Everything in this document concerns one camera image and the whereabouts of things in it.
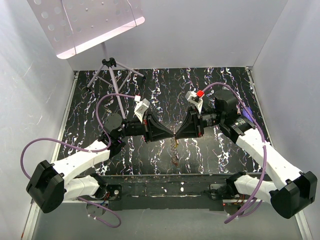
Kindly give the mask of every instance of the wire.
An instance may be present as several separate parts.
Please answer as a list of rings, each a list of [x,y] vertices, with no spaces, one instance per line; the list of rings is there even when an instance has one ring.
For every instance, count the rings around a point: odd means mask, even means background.
[[[202,91],[205,92],[206,90],[212,88],[213,86],[215,85],[221,85],[221,86],[224,86],[226,87],[227,89],[229,89],[233,95],[237,98],[237,100],[239,101],[239,103],[241,104],[241,106],[243,107],[243,109],[248,113],[249,117],[253,120],[253,123],[255,124],[256,128],[258,129],[260,135],[261,135],[261,140],[263,142],[263,164],[262,164],[262,172],[261,172],[261,176],[260,176],[260,179],[259,179],[259,182],[258,184],[256,185],[255,189],[253,190],[251,196],[248,198],[247,202],[242,205],[242,207],[235,213],[233,214],[232,216],[228,217],[227,220],[224,221],[225,224],[228,224],[230,223],[233,219],[235,219],[238,215],[240,215],[241,213],[243,213],[247,208],[248,206],[250,205],[250,202],[252,199],[254,199],[255,195],[257,194],[263,180],[264,180],[264,177],[265,177],[265,174],[266,174],[266,167],[267,167],[267,148],[266,148],[266,141],[265,141],[265,135],[261,129],[261,127],[259,126],[259,124],[257,123],[256,119],[252,116],[252,114],[250,113],[250,111],[248,110],[248,108],[245,106],[244,102],[241,100],[241,98],[238,96],[238,94],[227,84],[224,84],[222,82],[214,82],[214,83],[211,83],[209,84],[208,86],[206,86]]]
[[[66,146],[66,147],[69,147],[69,148],[72,148],[72,149],[75,149],[75,150],[78,150],[78,151],[82,151],[82,152],[86,152],[86,153],[100,153],[100,152],[103,152],[105,150],[107,150],[110,145],[111,145],[111,139],[110,139],[110,136],[109,134],[106,132],[105,128],[104,128],[104,125],[102,124],[100,118],[99,118],[99,113],[98,113],[98,109],[99,109],[99,106],[101,104],[101,102],[108,98],[108,97],[111,97],[111,96],[120,96],[120,97],[125,97],[125,98],[129,98],[129,99],[134,99],[135,96],[130,96],[130,95],[125,95],[125,94],[120,94],[120,93],[110,93],[110,94],[107,94],[105,96],[103,96],[99,102],[97,103],[96,105],[96,109],[95,109],[95,115],[96,115],[96,118],[97,118],[97,121],[99,123],[99,125],[101,126],[102,130],[104,131],[104,133],[106,134],[107,138],[108,138],[108,145],[103,148],[103,149],[98,149],[98,150],[88,150],[88,149],[84,149],[84,148],[81,148],[81,147],[78,147],[78,146],[73,146],[71,144],[68,144],[66,142],[63,142],[63,141],[60,141],[60,140],[57,140],[57,139],[54,139],[54,138],[50,138],[50,137],[41,137],[41,138],[37,138],[35,140],[32,140],[31,142],[29,142],[25,147],[24,149],[22,150],[22,153],[21,153],[21,157],[20,157],[20,166],[21,166],[21,170],[23,172],[23,174],[28,178],[28,179],[31,179],[30,175],[27,173],[26,169],[25,169],[25,166],[24,166],[24,156],[25,156],[25,153],[26,153],[26,150],[28,147],[30,147],[30,145],[36,143],[36,142],[39,142],[39,141],[51,141],[51,142],[55,142],[55,143],[58,143],[58,144],[61,144],[63,146]]]
[[[244,203],[245,197],[246,197],[246,196],[243,194],[243,195],[242,195],[242,201],[241,201],[239,204],[243,204],[243,203]]]
[[[233,204],[234,204],[234,205],[237,205],[242,196],[243,196],[243,195],[240,195],[239,198],[238,198],[238,200],[237,200],[235,203],[233,203]]]
[[[105,196],[105,198],[104,198],[103,202],[102,202],[102,203],[100,203],[100,205],[105,204],[105,202],[106,202],[106,200],[109,198],[109,196],[110,196],[110,192],[108,192],[108,193],[107,193],[107,195]]]
[[[249,207],[247,207],[245,210],[248,210],[255,202],[257,201],[257,199],[255,199],[251,204],[250,204],[250,206]],[[253,212],[255,212],[259,207],[260,207],[260,205],[262,204],[262,200],[260,200],[260,202],[255,206],[255,208],[252,210],[252,211],[250,211],[250,212],[248,212],[248,213],[245,213],[245,214],[242,214],[242,215],[240,215],[239,216],[239,218],[242,218],[242,217],[246,217],[246,216],[249,216],[250,214],[252,214]]]
[[[239,204],[243,204],[245,201],[245,195],[242,194],[239,196],[238,200],[234,203],[234,205],[239,205]]]
[[[95,220],[97,219],[97,220],[99,220],[100,222],[104,223],[105,225],[107,225],[108,227],[113,228],[113,229],[116,229],[116,228],[120,227],[120,225],[121,225],[121,223],[122,223],[121,217],[120,217],[115,211],[112,211],[112,210],[110,210],[109,208],[107,208],[107,207],[105,207],[105,206],[101,206],[101,205],[99,205],[99,204],[97,204],[97,203],[94,203],[94,202],[92,202],[92,201],[86,200],[86,199],[84,199],[84,198],[82,198],[82,197],[80,197],[80,196],[78,196],[78,200],[81,200],[81,201],[83,201],[83,202],[86,202],[87,204],[91,204],[91,205],[93,205],[93,206],[96,206],[96,207],[98,207],[98,208],[102,208],[102,209],[108,211],[109,213],[112,213],[113,215],[115,215],[115,216],[118,218],[119,223],[118,223],[118,225],[112,225],[112,224],[106,222],[105,220],[101,219],[100,217],[97,217],[97,216],[95,216],[95,215],[89,214],[89,216],[92,217],[93,219],[95,219]]]

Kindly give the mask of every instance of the white wall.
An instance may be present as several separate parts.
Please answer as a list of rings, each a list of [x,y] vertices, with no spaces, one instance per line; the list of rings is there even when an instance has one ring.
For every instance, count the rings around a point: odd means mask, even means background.
[[[274,146],[320,179],[320,1],[289,0],[253,66],[253,79]],[[320,239],[320,184],[304,213]]]
[[[20,154],[35,138],[58,136],[73,71],[55,56],[26,0],[0,0],[0,9],[0,239],[17,240],[31,202]],[[27,150],[30,175],[53,149],[46,142]]]
[[[107,41],[134,68],[252,66],[287,0],[141,0],[145,23]],[[68,60],[96,70],[95,46]]]

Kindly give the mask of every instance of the black and white patterned floor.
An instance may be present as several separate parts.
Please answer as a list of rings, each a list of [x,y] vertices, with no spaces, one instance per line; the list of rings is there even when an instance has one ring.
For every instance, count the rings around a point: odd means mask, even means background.
[[[265,136],[268,136],[253,88],[243,67],[140,69],[139,72],[146,76],[146,81],[132,74],[120,93],[140,95],[149,100],[152,111],[169,129],[177,131],[186,116],[189,106],[185,98],[187,91],[202,90],[210,83],[222,82],[230,85],[245,105],[251,108]],[[97,80],[92,86],[93,91],[88,92],[86,86],[94,73],[79,72],[63,135],[64,142],[83,148],[100,135],[101,128],[95,115],[97,102],[102,96],[114,92],[102,80]],[[114,71],[119,86],[127,73],[126,70]],[[111,82],[107,71],[101,71],[99,75]],[[218,89],[221,87],[208,90],[203,98],[204,102],[212,105],[213,93]],[[131,119],[134,115],[134,101],[126,98],[121,100],[127,118]],[[121,114],[115,96],[106,99],[99,109],[102,120],[110,113]],[[225,137],[217,126],[205,128],[202,138],[180,139],[173,152],[171,139],[147,144],[143,137],[134,136],[128,137],[125,142],[126,146],[121,153],[95,166],[95,169],[91,168],[86,174],[94,171],[101,175],[216,174],[259,170],[259,165]],[[58,159],[74,153],[73,149],[61,147]]]

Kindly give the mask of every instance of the black metal frame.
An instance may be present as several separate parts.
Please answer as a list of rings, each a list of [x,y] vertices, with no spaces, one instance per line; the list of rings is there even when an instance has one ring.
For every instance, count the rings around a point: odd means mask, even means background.
[[[260,173],[249,173],[260,178]],[[213,200],[210,185],[225,185],[232,174],[160,174],[102,176],[111,189],[121,189],[108,201],[114,211],[134,209],[209,209],[223,211],[223,200]]]

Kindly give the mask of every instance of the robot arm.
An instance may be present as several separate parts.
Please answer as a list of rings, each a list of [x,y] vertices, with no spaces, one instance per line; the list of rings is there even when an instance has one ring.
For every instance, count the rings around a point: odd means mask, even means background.
[[[204,128],[219,125],[224,135],[250,154],[260,165],[264,162],[263,142],[256,126],[238,113],[238,100],[229,90],[219,90],[214,96],[215,108],[204,108],[203,94],[188,92],[186,98],[194,104],[188,108],[187,117],[175,134],[176,139],[198,138],[204,135]],[[311,172],[303,173],[284,159],[269,143],[266,143],[266,172],[273,182],[263,181],[257,198],[270,203],[284,218],[289,219],[309,204],[316,195],[317,177]],[[251,195],[258,179],[239,172],[226,180],[227,187],[217,193]]]
[[[108,150],[90,152],[104,149],[108,145],[108,137],[103,133],[98,140],[86,148],[89,152],[79,151],[52,164],[46,160],[40,162],[26,191],[41,210],[44,213],[50,213],[63,200],[80,196],[103,198],[108,191],[108,184],[96,173],[82,178],[76,177],[94,165],[118,154],[125,146],[121,138],[143,135],[145,142],[148,143],[174,137],[173,132],[158,122],[148,109],[149,105],[145,99],[140,101],[134,111],[137,117],[132,121],[124,121],[118,114],[111,114],[107,117],[105,130],[111,139]]]

